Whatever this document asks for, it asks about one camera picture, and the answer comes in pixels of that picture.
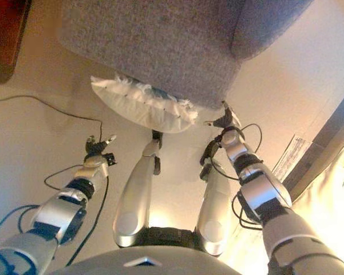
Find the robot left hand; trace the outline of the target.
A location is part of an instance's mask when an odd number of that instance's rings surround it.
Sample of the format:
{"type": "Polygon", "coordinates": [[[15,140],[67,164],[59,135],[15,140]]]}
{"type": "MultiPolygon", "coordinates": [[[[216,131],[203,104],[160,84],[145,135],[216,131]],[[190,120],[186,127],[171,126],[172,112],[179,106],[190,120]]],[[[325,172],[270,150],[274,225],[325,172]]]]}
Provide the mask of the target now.
{"type": "Polygon", "coordinates": [[[116,140],[116,138],[117,135],[111,135],[109,138],[96,143],[94,135],[90,135],[85,143],[86,157],[89,158],[92,156],[101,155],[103,150],[106,149],[111,142],[116,140]]]}

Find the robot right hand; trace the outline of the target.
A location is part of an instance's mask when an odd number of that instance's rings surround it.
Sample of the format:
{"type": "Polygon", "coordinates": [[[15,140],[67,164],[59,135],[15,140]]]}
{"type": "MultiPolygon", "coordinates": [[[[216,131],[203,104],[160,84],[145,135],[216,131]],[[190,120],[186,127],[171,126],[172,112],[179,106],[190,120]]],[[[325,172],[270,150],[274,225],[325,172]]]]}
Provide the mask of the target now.
{"type": "Polygon", "coordinates": [[[207,120],[203,122],[204,126],[221,128],[221,134],[224,135],[227,132],[235,131],[239,135],[243,136],[241,123],[232,107],[226,101],[222,101],[224,109],[224,115],[216,120],[207,120]]]}

